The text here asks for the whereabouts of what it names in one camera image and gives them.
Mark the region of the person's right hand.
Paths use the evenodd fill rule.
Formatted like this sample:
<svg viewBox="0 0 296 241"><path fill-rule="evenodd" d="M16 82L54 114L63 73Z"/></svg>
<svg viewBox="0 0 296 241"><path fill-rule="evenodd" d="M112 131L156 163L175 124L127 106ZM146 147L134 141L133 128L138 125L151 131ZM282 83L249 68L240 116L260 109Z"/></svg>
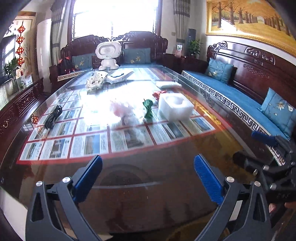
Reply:
<svg viewBox="0 0 296 241"><path fill-rule="evenodd" d="M283 205L287 209L293 209L293 210L296 209L296 202L295 201L294 202L286 202L285 204L282 204L282 203L281 204L271 203L271 204L269 204L269 207L268 207L269 213L274 212L278 208L278 206L282 207Z"/></svg>

